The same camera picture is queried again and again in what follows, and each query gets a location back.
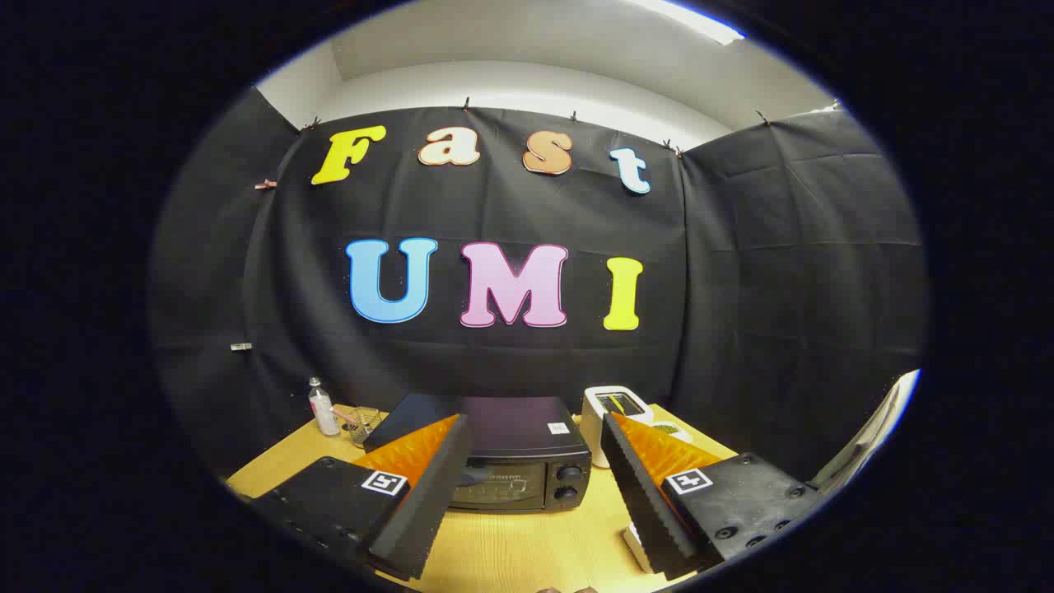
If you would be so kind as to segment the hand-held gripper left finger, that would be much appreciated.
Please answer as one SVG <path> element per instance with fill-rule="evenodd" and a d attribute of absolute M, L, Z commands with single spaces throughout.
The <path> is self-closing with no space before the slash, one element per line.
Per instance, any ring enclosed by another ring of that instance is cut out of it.
<path fill-rule="evenodd" d="M 355 572 L 419 578 L 471 448 L 466 414 L 347 462 L 331 455 L 248 496 L 266 521 Z"/>

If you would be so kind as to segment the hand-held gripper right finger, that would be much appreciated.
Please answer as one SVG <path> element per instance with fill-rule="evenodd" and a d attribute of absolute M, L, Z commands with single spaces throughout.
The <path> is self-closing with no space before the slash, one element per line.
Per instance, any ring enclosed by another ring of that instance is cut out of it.
<path fill-rule="evenodd" d="M 601 446 L 651 569 L 670 581 L 752 551 L 821 500 L 760 455 L 720 459 L 625 414 L 605 414 Z"/>

